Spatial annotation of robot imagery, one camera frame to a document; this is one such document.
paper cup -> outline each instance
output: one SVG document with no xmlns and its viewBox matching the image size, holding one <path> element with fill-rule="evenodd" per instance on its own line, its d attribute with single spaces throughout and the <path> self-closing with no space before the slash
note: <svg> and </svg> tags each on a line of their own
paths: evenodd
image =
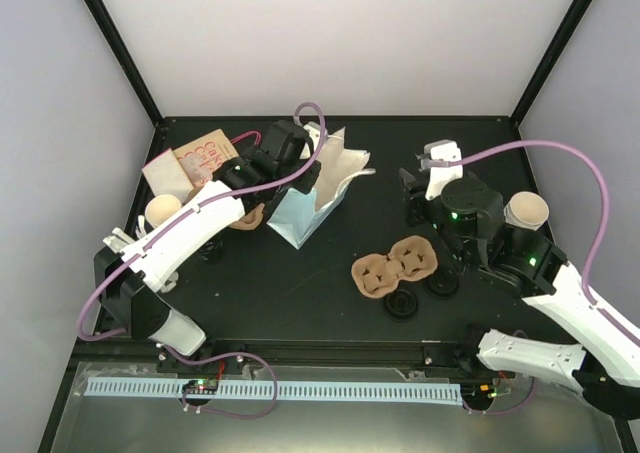
<svg viewBox="0 0 640 453">
<path fill-rule="evenodd" d="M 157 228 L 180 208 L 182 208 L 182 204 L 175 196 L 158 195 L 145 208 L 144 217 L 151 226 Z"/>
<path fill-rule="evenodd" d="M 540 195 L 521 191 L 504 207 L 504 219 L 510 225 L 537 230 L 549 219 L 549 205 Z"/>
</svg>

